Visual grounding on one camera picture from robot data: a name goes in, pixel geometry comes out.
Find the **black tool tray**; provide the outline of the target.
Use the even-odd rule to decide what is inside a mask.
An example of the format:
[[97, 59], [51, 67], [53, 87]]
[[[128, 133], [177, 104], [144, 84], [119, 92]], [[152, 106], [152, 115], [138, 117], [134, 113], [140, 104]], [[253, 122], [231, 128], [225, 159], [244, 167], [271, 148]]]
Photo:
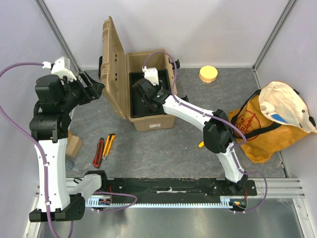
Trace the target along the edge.
[[[129, 73], [129, 86], [130, 86], [130, 116], [131, 118], [141, 118], [147, 116], [165, 115], [162, 106], [159, 106], [156, 112], [153, 112], [142, 101], [141, 97], [133, 90], [132, 86], [138, 80], [142, 79], [144, 74], [142, 72]], [[171, 90], [171, 83], [169, 81], [169, 75], [167, 69], [158, 70], [159, 85], [166, 89]]]

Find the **tan plastic tool box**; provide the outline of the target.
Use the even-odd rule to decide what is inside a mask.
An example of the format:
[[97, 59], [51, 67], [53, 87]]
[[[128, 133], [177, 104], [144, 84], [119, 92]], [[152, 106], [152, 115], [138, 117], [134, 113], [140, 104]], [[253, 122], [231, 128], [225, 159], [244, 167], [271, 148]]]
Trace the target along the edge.
[[100, 60], [100, 80], [105, 85], [103, 95], [115, 113], [134, 124], [137, 131], [168, 129], [174, 126], [175, 116], [157, 115], [141, 118], [130, 116], [129, 73], [142, 72], [145, 65], [149, 68], [167, 69], [169, 81], [174, 80], [173, 65], [168, 50], [125, 53], [113, 19], [109, 17], [103, 24], [103, 57]]

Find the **yellow black utility knife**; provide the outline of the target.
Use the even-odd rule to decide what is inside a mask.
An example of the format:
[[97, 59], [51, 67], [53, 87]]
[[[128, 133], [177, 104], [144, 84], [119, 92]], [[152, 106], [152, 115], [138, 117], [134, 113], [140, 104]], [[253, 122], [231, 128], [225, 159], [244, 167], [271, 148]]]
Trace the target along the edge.
[[104, 150], [103, 150], [103, 156], [102, 156], [102, 159], [103, 160], [106, 160], [107, 159], [107, 156], [109, 155], [110, 151], [111, 151], [111, 147], [112, 147], [112, 144], [113, 144], [113, 141], [116, 137], [116, 134], [109, 134], [107, 136], [107, 139], [106, 139], [106, 143], [105, 143], [105, 147], [104, 147]]

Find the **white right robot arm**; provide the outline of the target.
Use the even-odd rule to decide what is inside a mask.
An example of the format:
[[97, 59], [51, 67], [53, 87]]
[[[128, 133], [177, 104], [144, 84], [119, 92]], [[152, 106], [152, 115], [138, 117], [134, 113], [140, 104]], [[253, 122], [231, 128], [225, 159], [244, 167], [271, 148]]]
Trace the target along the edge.
[[224, 111], [199, 108], [160, 86], [154, 86], [145, 78], [134, 83], [132, 88], [152, 111], [163, 109], [164, 113], [176, 116], [202, 131], [204, 146], [217, 155], [224, 169], [228, 192], [238, 195], [245, 189], [248, 176], [234, 149], [235, 127], [229, 123]]

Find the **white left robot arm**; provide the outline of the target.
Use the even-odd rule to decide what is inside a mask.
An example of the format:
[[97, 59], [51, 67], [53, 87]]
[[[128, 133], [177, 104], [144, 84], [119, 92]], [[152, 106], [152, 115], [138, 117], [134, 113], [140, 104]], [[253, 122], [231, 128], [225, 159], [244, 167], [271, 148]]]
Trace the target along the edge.
[[38, 101], [30, 122], [39, 162], [40, 199], [29, 214], [31, 222], [76, 221], [85, 213], [86, 201], [96, 192], [107, 193], [109, 183], [104, 171], [88, 171], [69, 192], [66, 184], [66, 147], [70, 113], [78, 105], [99, 99], [102, 83], [80, 71], [74, 79], [50, 74], [36, 81]]

